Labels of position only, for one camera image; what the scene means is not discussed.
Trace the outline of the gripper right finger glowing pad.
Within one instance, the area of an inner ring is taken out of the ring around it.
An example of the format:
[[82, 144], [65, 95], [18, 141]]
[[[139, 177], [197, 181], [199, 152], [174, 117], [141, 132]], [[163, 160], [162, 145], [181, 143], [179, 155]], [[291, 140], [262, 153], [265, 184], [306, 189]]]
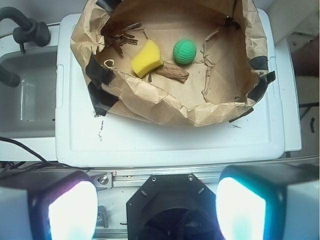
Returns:
[[220, 175], [215, 205], [227, 240], [318, 240], [320, 168], [229, 165]]

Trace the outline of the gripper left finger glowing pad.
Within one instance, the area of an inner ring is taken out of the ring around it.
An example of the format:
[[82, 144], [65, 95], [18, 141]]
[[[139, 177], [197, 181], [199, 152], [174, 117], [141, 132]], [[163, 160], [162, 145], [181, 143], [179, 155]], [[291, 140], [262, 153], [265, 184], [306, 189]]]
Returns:
[[2, 171], [2, 240], [91, 240], [98, 194], [81, 170]]

